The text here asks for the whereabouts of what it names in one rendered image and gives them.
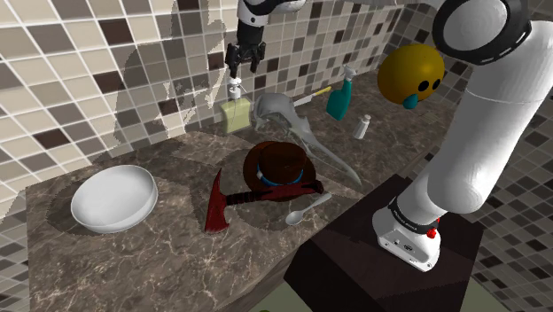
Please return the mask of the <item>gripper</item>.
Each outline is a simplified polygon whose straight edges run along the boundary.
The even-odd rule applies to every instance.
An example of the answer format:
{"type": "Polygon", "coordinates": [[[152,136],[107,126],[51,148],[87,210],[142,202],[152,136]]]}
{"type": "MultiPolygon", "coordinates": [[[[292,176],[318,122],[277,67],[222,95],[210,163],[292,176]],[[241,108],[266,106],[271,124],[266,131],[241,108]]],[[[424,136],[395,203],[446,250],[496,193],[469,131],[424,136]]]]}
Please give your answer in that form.
{"type": "Polygon", "coordinates": [[[225,64],[230,70],[230,77],[237,78],[238,66],[241,59],[250,59],[250,71],[255,74],[258,65],[265,58],[266,44],[262,41],[264,27],[255,27],[243,21],[238,22],[237,45],[227,45],[225,64]]]}

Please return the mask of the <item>pale green soap dispenser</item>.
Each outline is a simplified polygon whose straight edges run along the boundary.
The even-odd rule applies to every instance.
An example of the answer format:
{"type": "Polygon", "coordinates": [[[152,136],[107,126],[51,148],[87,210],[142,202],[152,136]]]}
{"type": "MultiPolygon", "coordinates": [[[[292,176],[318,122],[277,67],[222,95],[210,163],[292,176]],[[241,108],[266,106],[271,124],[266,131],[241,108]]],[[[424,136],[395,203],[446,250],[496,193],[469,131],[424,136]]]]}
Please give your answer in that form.
{"type": "Polygon", "coordinates": [[[230,101],[221,105],[222,112],[226,118],[225,133],[231,134],[251,126],[250,109],[251,101],[244,97],[240,78],[228,79],[230,101]]]}

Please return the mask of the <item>grey long-beaked bird skull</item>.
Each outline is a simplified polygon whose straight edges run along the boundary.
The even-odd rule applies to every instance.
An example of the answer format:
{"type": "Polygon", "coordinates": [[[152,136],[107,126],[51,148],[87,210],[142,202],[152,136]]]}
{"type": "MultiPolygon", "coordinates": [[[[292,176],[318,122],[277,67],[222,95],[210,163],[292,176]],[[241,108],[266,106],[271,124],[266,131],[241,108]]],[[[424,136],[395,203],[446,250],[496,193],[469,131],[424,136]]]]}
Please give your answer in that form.
{"type": "Polygon", "coordinates": [[[307,117],[299,117],[295,111],[295,105],[292,99],[282,93],[264,93],[261,94],[254,103],[253,117],[255,119],[255,130],[258,130],[269,120],[276,121],[288,136],[293,133],[303,144],[309,157],[320,160],[324,164],[338,170],[350,177],[357,184],[362,185],[362,181],[357,173],[339,156],[321,144],[315,137],[310,127],[307,117]],[[315,147],[323,152],[330,159],[339,165],[338,168],[325,162],[316,156],[310,147],[315,147]]]}

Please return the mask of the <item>teal spray bottle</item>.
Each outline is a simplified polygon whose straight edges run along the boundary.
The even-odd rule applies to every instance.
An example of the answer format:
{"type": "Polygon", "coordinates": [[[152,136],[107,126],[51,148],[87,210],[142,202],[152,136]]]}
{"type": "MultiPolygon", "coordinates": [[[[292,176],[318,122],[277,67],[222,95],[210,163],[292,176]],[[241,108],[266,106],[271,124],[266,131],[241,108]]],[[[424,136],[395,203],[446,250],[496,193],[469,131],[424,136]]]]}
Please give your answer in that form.
{"type": "Polygon", "coordinates": [[[334,90],[328,99],[326,112],[336,121],[341,121],[345,116],[351,100],[352,80],[357,75],[350,66],[344,66],[343,85],[340,90],[334,90]]]}

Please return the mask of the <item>brown hat with blue band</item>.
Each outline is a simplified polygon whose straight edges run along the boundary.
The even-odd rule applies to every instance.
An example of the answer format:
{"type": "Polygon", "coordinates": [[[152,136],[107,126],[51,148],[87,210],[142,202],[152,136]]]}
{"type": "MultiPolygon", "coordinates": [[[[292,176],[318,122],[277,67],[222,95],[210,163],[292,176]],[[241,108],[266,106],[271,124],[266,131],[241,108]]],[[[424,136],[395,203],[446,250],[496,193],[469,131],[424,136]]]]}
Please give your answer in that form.
{"type": "Polygon", "coordinates": [[[324,192],[322,183],[315,179],[312,161],[301,147],[292,143],[257,144],[245,157],[243,175],[250,191],[238,196],[238,203],[284,202],[324,192]]]}

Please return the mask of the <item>white shaker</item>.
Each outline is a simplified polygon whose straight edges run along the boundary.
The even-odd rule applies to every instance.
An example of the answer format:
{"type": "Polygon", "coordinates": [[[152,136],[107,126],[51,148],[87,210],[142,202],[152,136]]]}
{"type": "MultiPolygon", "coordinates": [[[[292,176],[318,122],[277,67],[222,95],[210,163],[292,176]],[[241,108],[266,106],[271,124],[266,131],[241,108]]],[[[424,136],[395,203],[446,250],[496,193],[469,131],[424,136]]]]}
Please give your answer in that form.
{"type": "Polygon", "coordinates": [[[353,137],[355,139],[363,139],[365,136],[365,133],[369,127],[371,116],[368,114],[363,115],[358,124],[356,125],[353,133],[353,137]]]}

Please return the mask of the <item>red axe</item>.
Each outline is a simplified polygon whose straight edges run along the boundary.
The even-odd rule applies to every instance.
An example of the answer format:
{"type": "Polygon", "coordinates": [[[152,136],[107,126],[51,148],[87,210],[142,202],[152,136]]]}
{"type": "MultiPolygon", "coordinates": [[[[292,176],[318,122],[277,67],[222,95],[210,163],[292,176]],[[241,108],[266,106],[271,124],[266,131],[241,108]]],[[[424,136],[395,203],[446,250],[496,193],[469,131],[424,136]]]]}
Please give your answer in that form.
{"type": "Polygon", "coordinates": [[[229,227],[224,209],[227,206],[235,206],[243,203],[255,201],[275,200],[306,194],[324,192],[323,184],[314,180],[310,183],[292,183],[287,185],[271,186],[260,191],[246,191],[224,195],[220,191],[221,170],[218,171],[210,194],[208,209],[206,213],[206,223],[204,232],[215,234],[226,230],[229,227]]]}

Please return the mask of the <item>silver spoon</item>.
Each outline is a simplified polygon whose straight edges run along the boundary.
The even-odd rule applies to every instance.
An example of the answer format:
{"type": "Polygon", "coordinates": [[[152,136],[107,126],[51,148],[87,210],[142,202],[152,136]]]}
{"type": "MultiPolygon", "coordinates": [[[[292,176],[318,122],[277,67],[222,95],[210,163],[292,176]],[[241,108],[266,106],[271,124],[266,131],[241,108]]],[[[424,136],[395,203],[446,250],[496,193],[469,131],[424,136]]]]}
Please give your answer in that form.
{"type": "Polygon", "coordinates": [[[314,207],[317,207],[321,204],[323,204],[325,201],[331,199],[332,195],[330,193],[325,193],[323,194],[321,197],[319,197],[318,199],[316,199],[313,203],[311,203],[308,207],[304,208],[304,209],[301,209],[301,210],[296,210],[296,211],[293,211],[293,212],[290,212],[286,218],[285,218],[285,223],[287,225],[296,225],[296,224],[299,224],[300,222],[302,222],[303,218],[304,218],[304,214],[311,208],[314,208],[314,207]]]}

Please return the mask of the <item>white bowl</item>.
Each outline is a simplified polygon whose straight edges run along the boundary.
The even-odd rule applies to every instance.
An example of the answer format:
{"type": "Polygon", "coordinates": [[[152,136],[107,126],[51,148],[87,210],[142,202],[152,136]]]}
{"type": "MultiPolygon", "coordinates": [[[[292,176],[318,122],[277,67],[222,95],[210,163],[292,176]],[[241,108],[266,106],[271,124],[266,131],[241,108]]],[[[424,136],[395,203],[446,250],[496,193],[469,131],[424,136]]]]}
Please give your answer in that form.
{"type": "Polygon", "coordinates": [[[100,234],[128,230],[155,208],[158,187],[149,171],[134,165],[104,169],[88,178],[71,200],[73,218],[100,234]]]}

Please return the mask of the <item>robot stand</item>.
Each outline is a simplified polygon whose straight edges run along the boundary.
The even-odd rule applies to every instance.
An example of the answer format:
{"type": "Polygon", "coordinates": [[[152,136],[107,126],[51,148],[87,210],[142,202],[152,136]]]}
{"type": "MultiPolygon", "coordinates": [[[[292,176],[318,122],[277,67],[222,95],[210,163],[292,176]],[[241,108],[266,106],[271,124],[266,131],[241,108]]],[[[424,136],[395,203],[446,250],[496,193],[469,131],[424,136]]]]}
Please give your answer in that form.
{"type": "Polygon", "coordinates": [[[483,228],[440,221],[440,258],[422,272],[378,244],[372,216],[409,184],[392,175],[302,244],[284,279],[312,312],[459,312],[483,228]]]}

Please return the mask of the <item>yellow-handled knife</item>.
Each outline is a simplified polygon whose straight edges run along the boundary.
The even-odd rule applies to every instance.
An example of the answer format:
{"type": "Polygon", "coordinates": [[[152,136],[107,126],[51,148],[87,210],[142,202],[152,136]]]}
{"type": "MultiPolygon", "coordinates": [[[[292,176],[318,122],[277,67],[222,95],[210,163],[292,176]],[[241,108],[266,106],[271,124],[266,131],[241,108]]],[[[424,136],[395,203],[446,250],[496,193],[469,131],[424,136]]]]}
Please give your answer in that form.
{"type": "Polygon", "coordinates": [[[319,96],[319,95],[321,95],[321,94],[323,94],[323,93],[329,92],[330,90],[331,90],[331,86],[328,86],[328,87],[326,87],[326,88],[324,88],[324,89],[318,90],[317,92],[314,92],[314,93],[312,93],[312,94],[310,94],[310,95],[308,95],[308,96],[305,96],[305,97],[303,97],[303,98],[300,98],[300,99],[294,101],[293,104],[294,104],[295,106],[298,106],[298,105],[303,105],[303,104],[309,103],[309,102],[312,101],[312,99],[313,99],[314,97],[319,96]]]}

